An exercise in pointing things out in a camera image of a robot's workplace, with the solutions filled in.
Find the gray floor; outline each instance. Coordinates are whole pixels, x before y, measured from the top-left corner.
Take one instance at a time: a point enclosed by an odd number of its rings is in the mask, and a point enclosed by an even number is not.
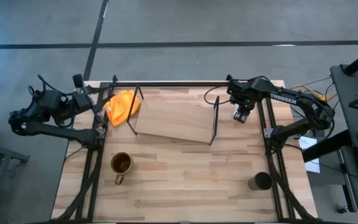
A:
[[[102,0],[0,1],[0,44],[91,43]],[[358,40],[358,0],[110,0],[100,42]],[[36,74],[61,91],[72,91],[72,75],[83,73],[89,49],[0,50],[0,146],[31,155],[0,192],[0,223],[48,220],[67,141],[20,137],[9,112],[27,107],[27,85]],[[308,47],[220,47],[98,49],[90,80],[219,80],[266,75],[286,86],[329,76],[329,67],[352,62],[358,45]],[[312,85],[325,91],[329,80]],[[334,133],[346,129],[340,105]],[[324,162],[335,166],[335,162]],[[332,172],[330,176],[341,178]],[[341,189],[310,178],[319,216],[339,215]]]

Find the white paper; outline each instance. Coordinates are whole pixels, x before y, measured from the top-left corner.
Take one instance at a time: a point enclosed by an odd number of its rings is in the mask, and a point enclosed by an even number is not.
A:
[[[301,137],[299,139],[299,146],[302,148],[302,150],[305,150],[309,148],[310,146],[317,143],[317,139],[308,138],[308,137]],[[307,171],[320,173],[320,165],[318,159],[313,159],[310,162],[305,163],[305,167]]]

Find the wood grain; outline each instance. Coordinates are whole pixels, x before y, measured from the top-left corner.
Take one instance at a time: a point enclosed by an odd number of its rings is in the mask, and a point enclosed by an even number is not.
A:
[[[99,86],[99,82],[88,84]],[[283,86],[282,81],[274,81],[274,84]],[[211,105],[203,99],[209,89],[142,87],[142,92],[147,99],[210,109]],[[224,88],[212,91],[207,99],[213,101],[218,95],[221,101],[228,99]],[[288,104],[275,100],[272,103],[277,124],[293,122]],[[234,106],[230,104],[219,107],[218,134],[212,146],[148,134],[136,136],[126,123],[115,128],[109,125],[93,221],[277,221],[272,191],[254,192],[247,186],[250,177],[261,171],[268,172],[258,111],[253,110],[245,124],[232,119],[233,111]],[[269,124],[266,108],[265,117]],[[74,127],[90,128],[92,121],[88,111],[76,117]],[[131,118],[131,123],[136,121],[136,116]],[[71,142],[67,153],[79,147],[78,143]],[[109,161],[113,154],[122,151],[132,156],[135,166],[123,184],[116,186]],[[301,152],[285,147],[283,156],[291,190],[307,211],[316,216]],[[64,164],[53,218],[62,214],[78,193],[85,158],[86,151],[80,151]],[[89,194],[85,198],[84,215]],[[286,214],[282,191],[280,198]]]
[[[181,95],[189,96],[188,88],[181,90],[178,90]],[[161,91],[166,94],[172,92],[167,89]],[[135,131],[209,144],[213,134],[214,112],[212,105],[204,108],[145,98],[140,106]]]

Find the orange cloth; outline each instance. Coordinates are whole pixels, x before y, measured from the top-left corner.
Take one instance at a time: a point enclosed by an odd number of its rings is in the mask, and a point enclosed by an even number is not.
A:
[[[106,110],[107,116],[115,127],[118,124],[126,121],[128,118],[129,110],[131,108],[132,99],[134,98],[134,91],[122,90],[111,98],[103,107]],[[140,108],[140,101],[135,98],[134,106],[131,115],[135,114]]]

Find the wooden table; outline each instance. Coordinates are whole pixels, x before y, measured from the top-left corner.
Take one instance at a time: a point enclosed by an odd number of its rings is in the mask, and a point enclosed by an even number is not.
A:
[[[283,86],[283,81],[273,81]],[[100,82],[87,82],[99,87]],[[210,87],[142,87],[145,100],[161,100],[212,108],[203,95]],[[212,91],[207,100],[229,98],[226,88]],[[272,100],[277,124],[293,122],[288,104]],[[269,122],[267,110],[264,110]],[[245,124],[234,121],[234,105],[219,107],[218,134],[212,146],[158,136],[138,134],[126,123],[109,124],[98,185],[94,222],[274,222],[277,221],[271,190],[251,191],[247,180],[268,172],[257,108]],[[90,111],[75,118],[75,129],[90,128]],[[81,146],[70,142],[67,154]],[[109,161],[117,152],[128,152],[134,170],[120,186]],[[284,147],[290,188],[302,205],[317,217],[301,152]],[[52,218],[58,217],[78,193],[86,150],[71,156],[63,166]],[[84,214],[88,210],[85,198]],[[280,197],[287,214],[283,192]]]

